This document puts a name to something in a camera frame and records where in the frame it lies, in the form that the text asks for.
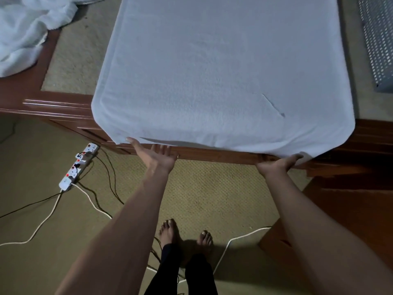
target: wooden furniture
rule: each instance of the wooden furniture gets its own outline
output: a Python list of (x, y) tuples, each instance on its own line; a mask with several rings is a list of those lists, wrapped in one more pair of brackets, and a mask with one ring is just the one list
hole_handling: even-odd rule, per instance
[[(303, 193), (393, 269), (393, 183), (386, 180), (387, 175), (368, 175), (368, 180), (362, 181), (352, 176), (314, 178)], [(259, 247), (291, 277), (311, 289), (280, 220), (263, 236)]]
[[(10, 77), (0, 78), (0, 111), (39, 118), (78, 133), (117, 153), (134, 154), (129, 144), (116, 145), (95, 123), (91, 112), (92, 95), (42, 91), (60, 30), (50, 31), (37, 64)], [(270, 155), (176, 147), (183, 159), (254, 164), (277, 159)], [(311, 176), (363, 173), (393, 160), (393, 123), (356, 120), (356, 128), (346, 143), (306, 163)]]

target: black leggings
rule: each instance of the black leggings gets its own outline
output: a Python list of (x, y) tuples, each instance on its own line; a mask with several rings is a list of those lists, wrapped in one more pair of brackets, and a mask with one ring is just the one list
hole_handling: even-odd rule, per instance
[[(182, 253), (177, 244), (167, 244), (162, 249), (161, 264), (158, 272), (147, 287), (145, 295), (177, 294), (177, 275)], [(185, 278), (189, 295), (217, 295), (213, 269), (203, 254), (195, 254), (185, 267)]]

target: foot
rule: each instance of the foot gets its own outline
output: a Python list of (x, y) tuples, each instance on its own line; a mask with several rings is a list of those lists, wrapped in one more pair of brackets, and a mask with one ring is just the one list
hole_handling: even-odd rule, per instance
[(170, 243), (180, 243), (179, 229), (173, 218), (162, 223), (158, 236), (161, 242), (161, 248)]
[(211, 234), (208, 231), (204, 230), (202, 233), (199, 234), (196, 242), (197, 252), (203, 253), (205, 257), (207, 257), (213, 248), (213, 237), (211, 236)]

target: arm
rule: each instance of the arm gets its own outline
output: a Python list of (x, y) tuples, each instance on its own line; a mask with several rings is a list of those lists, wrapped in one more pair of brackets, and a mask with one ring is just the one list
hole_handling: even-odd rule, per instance
[(258, 163), (285, 231), (317, 294), (393, 294), (393, 272), (349, 230), (292, 182), (287, 171), (302, 156)]
[(128, 138), (147, 166), (139, 187), (78, 257), (56, 294), (138, 294), (156, 231), (162, 196), (177, 155)]

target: leg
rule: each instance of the leg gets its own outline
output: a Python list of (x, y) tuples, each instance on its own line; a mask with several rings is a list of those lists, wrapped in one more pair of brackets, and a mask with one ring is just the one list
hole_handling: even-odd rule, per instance
[(197, 253), (194, 254), (185, 267), (185, 278), (188, 284), (188, 294), (214, 294), (217, 288), (214, 282), (213, 269), (207, 262), (206, 256), (213, 247), (210, 233), (203, 231), (197, 239)]
[(175, 221), (173, 219), (165, 221), (158, 234), (162, 246), (161, 264), (147, 287), (145, 295), (155, 295), (162, 292), (176, 295), (182, 251), (179, 246), (181, 239)]

